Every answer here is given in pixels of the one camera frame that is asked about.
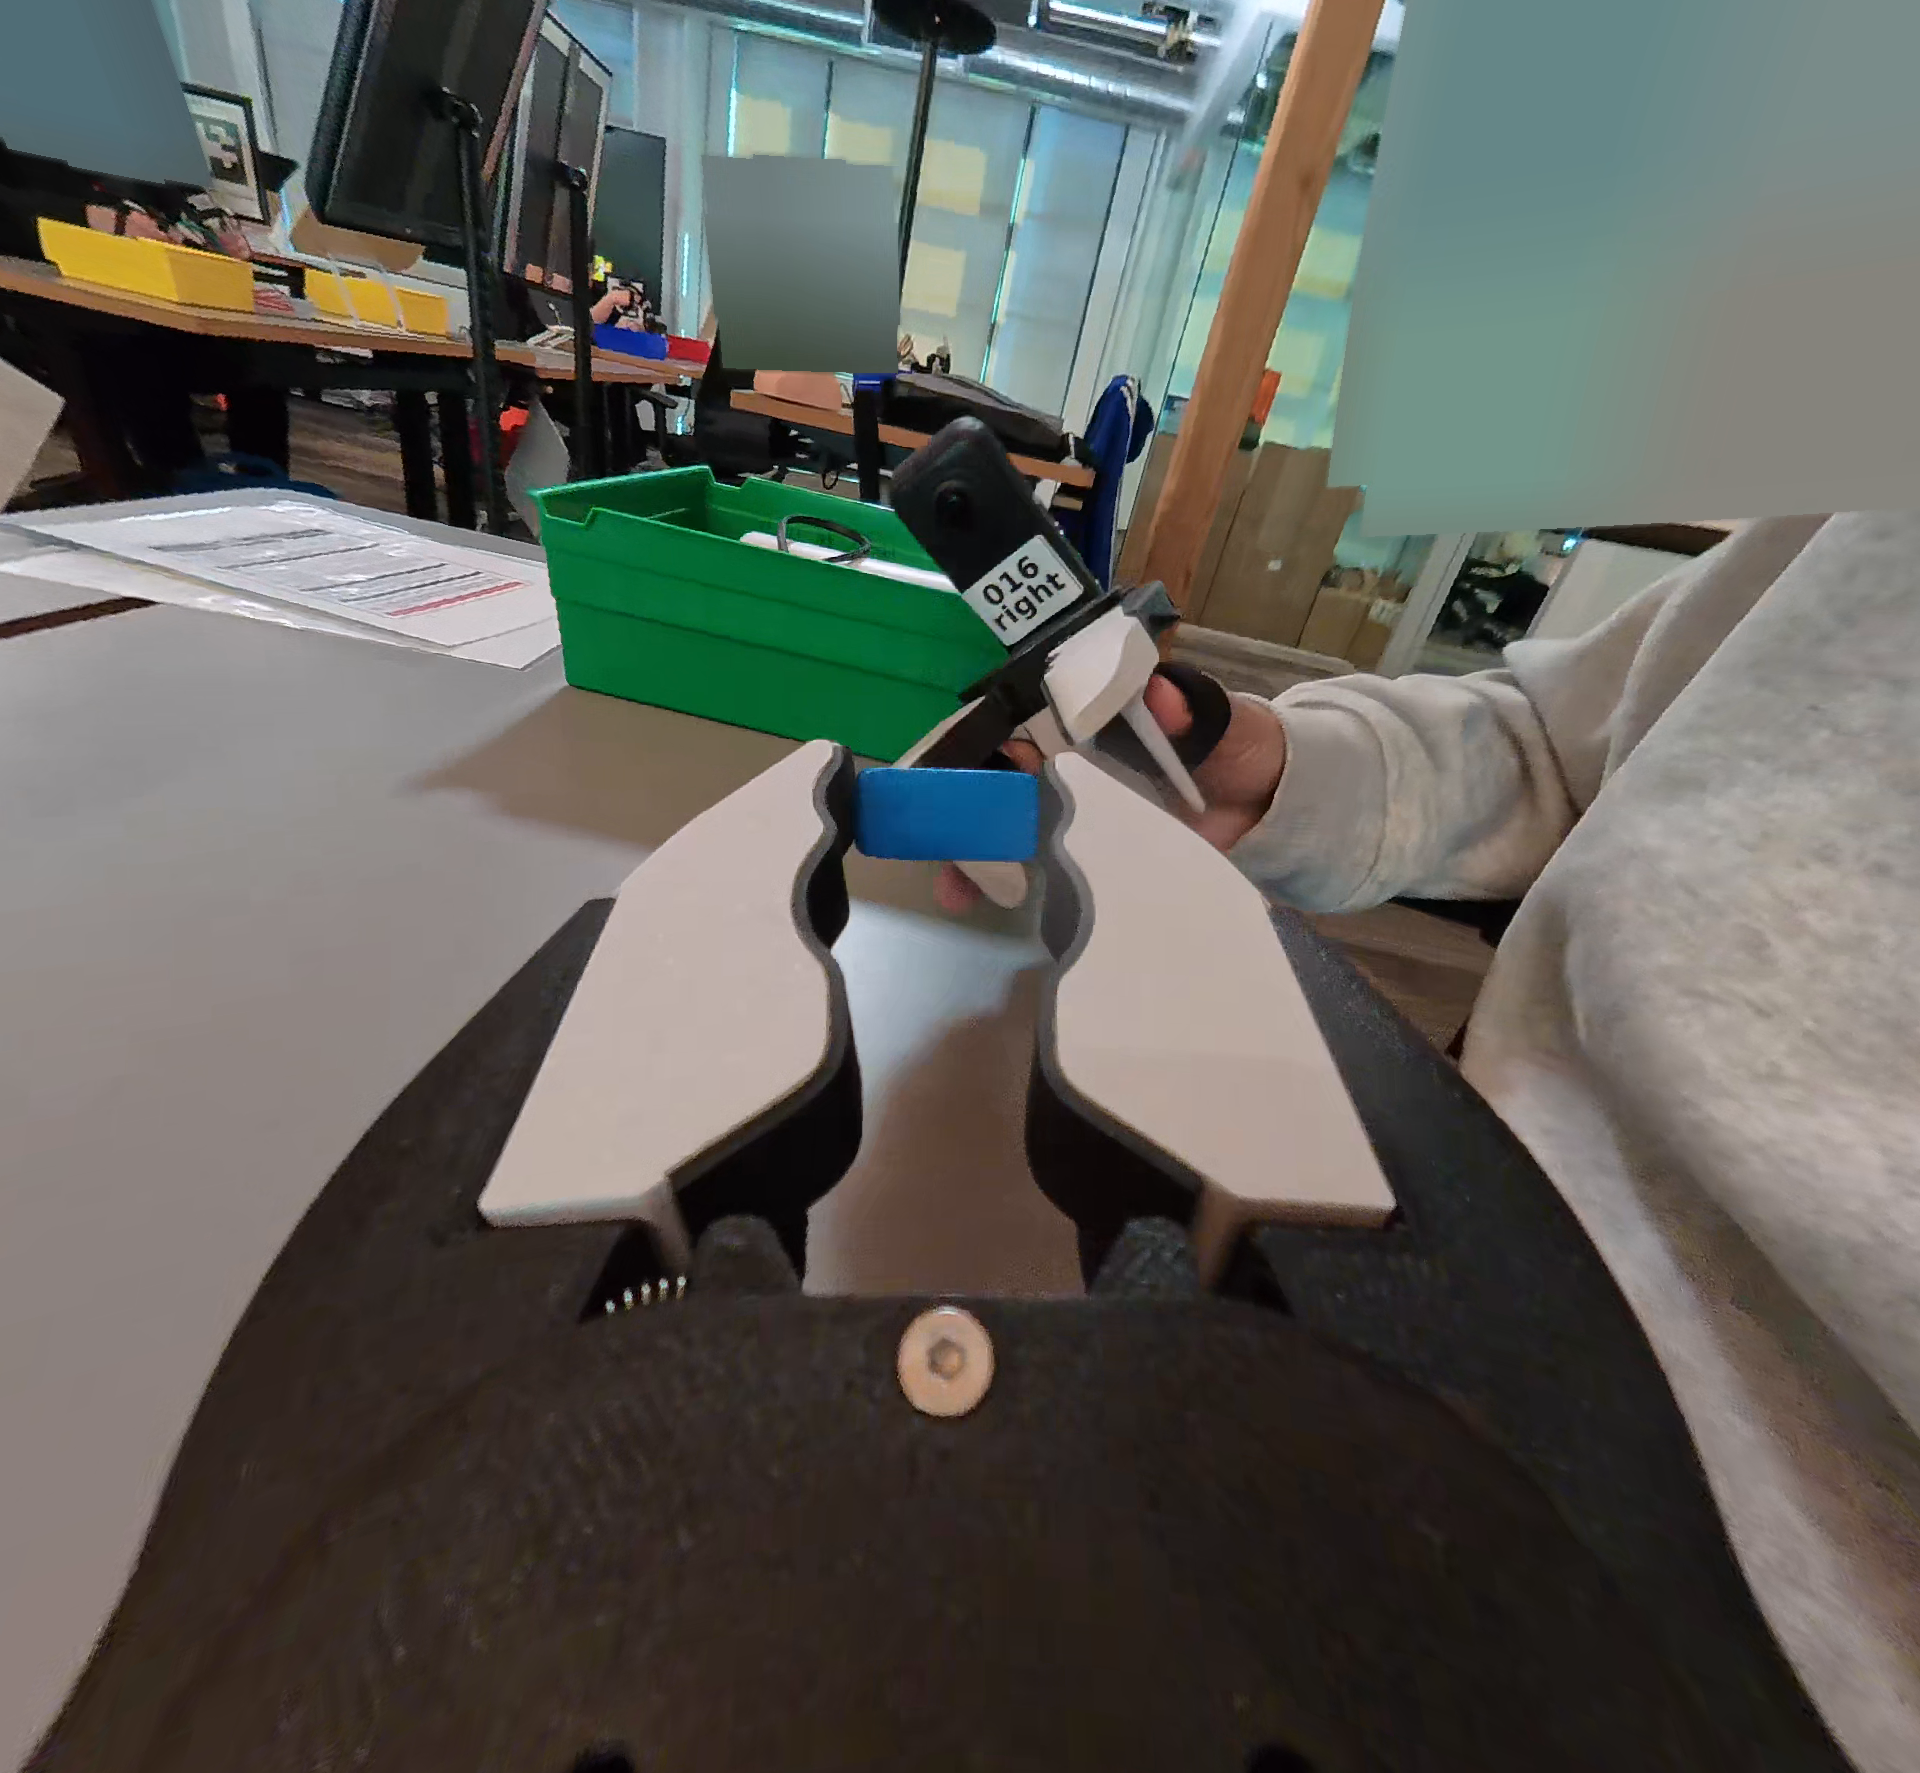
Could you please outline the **long wooden desk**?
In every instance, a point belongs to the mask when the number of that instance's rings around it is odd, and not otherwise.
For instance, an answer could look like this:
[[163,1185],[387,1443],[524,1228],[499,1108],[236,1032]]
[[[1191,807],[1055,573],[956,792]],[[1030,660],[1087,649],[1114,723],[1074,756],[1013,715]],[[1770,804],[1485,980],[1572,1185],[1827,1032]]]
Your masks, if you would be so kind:
[[130,330],[194,342],[218,385],[318,388],[341,373],[347,385],[396,392],[405,510],[471,530],[507,518],[507,499],[484,488],[473,464],[487,423],[476,402],[476,362],[459,335],[425,335],[400,324],[236,313],[64,277],[22,258],[3,261],[5,314],[13,319],[65,400],[72,445],[86,497],[117,502],[155,490],[125,441],[110,402],[77,373],[77,338],[127,338]]

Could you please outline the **cardboard boxes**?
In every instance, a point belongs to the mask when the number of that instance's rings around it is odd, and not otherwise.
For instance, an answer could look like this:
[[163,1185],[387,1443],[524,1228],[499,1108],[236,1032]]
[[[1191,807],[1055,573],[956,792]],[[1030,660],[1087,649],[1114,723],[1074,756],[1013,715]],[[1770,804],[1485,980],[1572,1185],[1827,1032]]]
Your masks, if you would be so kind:
[[1298,646],[1357,500],[1357,486],[1332,480],[1327,448],[1262,443],[1205,549],[1196,623]]

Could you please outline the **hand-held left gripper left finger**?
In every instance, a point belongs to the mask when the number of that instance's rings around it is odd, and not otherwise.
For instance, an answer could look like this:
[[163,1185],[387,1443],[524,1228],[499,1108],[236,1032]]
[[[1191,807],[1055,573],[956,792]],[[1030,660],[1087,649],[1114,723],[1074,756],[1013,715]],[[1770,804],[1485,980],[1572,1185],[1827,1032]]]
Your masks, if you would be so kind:
[[750,1215],[803,1275],[862,1131],[834,959],[853,785],[851,753],[812,740],[623,880],[478,1196],[488,1226],[639,1226],[685,1271]]

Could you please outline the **person's right hand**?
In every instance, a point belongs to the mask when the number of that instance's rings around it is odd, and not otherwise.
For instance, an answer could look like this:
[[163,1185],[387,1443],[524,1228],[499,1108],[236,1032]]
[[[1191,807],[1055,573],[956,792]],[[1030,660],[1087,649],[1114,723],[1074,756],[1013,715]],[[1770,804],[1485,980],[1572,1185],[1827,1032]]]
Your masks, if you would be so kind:
[[[1204,809],[1180,801],[1164,782],[1147,785],[1147,796],[1202,836],[1217,851],[1230,851],[1246,837],[1279,792],[1286,766],[1286,736],[1273,712],[1260,702],[1228,694],[1230,717],[1221,737],[1188,777],[1205,802]],[[1194,727],[1193,706],[1168,675],[1156,675],[1144,704],[1151,712],[1168,742],[1178,742]],[[1001,753],[1015,768],[1037,775],[1044,768],[1040,747],[1025,737],[1009,737]]]

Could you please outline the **large yellow plastic bin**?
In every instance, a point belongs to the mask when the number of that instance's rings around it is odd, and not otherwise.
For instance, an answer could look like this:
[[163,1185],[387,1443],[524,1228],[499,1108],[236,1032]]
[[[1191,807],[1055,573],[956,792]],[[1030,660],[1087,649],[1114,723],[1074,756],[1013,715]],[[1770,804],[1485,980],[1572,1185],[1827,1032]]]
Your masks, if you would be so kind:
[[37,235],[44,261],[68,282],[197,310],[235,314],[255,310],[254,272],[247,259],[54,219],[38,219]]

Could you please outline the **large black monitor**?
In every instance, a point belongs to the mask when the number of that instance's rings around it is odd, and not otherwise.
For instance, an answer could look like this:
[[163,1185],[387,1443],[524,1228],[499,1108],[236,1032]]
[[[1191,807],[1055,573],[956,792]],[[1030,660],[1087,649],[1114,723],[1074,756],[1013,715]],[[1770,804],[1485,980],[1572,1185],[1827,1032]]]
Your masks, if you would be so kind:
[[303,185],[324,224],[455,258],[463,141],[488,185],[550,0],[343,0]]

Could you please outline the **blue wooden block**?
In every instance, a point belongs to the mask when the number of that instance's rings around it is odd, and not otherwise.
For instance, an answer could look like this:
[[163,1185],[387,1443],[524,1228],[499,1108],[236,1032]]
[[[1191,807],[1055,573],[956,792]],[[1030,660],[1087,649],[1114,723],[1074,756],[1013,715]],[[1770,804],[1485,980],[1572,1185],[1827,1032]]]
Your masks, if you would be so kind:
[[1040,780],[1019,768],[869,766],[851,807],[872,861],[1025,865],[1041,844]]

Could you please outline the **wooden post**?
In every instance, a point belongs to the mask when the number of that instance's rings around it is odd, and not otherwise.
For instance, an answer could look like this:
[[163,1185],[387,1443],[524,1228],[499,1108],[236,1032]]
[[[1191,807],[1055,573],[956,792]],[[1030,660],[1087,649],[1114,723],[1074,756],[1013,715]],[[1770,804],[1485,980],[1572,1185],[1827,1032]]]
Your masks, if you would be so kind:
[[1184,607],[1221,482],[1326,195],[1387,0],[1307,0],[1193,394],[1146,533],[1144,576]]

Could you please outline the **black pole with disc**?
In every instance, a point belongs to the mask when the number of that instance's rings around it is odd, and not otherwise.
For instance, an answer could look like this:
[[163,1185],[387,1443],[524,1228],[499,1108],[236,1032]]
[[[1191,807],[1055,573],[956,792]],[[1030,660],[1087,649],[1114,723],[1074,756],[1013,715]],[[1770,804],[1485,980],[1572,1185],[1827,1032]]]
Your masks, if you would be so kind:
[[900,304],[905,304],[914,227],[940,66],[945,58],[968,59],[990,52],[996,43],[996,26],[995,21],[971,0],[869,0],[869,13],[872,25],[906,42],[918,55],[897,220],[898,290]]

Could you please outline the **small framed marker sign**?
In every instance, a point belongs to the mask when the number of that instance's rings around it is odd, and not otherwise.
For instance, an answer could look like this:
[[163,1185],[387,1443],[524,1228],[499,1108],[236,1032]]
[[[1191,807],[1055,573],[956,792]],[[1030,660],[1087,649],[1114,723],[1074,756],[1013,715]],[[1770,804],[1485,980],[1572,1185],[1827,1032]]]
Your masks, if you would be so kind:
[[252,98],[194,81],[182,94],[204,153],[207,196],[244,223],[274,224]]

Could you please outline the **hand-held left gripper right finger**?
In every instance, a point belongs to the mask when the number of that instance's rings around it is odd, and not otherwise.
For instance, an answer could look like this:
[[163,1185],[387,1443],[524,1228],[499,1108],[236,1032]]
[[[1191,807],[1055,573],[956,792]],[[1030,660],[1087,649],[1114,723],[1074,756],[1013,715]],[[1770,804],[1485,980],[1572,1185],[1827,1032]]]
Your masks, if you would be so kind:
[[1030,1171],[1082,1281],[1139,1220],[1177,1228],[1202,1281],[1252,1228],[1390,1226],[1393,1186],[1262,894],[1082,753],[1045,768],[1041,813]]

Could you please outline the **green plastic bin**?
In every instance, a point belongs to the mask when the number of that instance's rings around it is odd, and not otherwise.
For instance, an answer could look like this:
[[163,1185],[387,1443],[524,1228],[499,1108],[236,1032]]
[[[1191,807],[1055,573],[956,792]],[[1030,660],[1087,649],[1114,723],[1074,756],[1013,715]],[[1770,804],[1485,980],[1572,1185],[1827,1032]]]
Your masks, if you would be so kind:
[[770,531],[933,568],[886,506],[705,465],[538,500],[573,689],[894,763],[999,663],[958,595],[740,544]]

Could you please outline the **printed paper sheet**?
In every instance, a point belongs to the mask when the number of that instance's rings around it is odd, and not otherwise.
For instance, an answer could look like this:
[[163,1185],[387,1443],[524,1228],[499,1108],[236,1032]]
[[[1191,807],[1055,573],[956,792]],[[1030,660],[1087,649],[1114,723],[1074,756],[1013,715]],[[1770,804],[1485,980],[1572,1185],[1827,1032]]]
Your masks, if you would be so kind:
[[6,573],[81,574],[119,599],[414,646],[522,670],[562,647],[540,555],[423,533],[337,500],[246,488],[5,518]]

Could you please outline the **blue jacket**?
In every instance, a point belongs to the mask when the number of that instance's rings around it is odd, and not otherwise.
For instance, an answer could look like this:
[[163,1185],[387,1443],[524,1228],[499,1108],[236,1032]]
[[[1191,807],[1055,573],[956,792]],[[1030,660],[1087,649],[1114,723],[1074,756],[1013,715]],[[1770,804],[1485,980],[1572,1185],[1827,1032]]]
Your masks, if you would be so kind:
[[1112,587],[1122,480],[1154,438],[1159,410],[1136,376],[1116,376],[1098,394],[1082,434],[1092,486],[1082,494],[1078,553],[1100,587]]

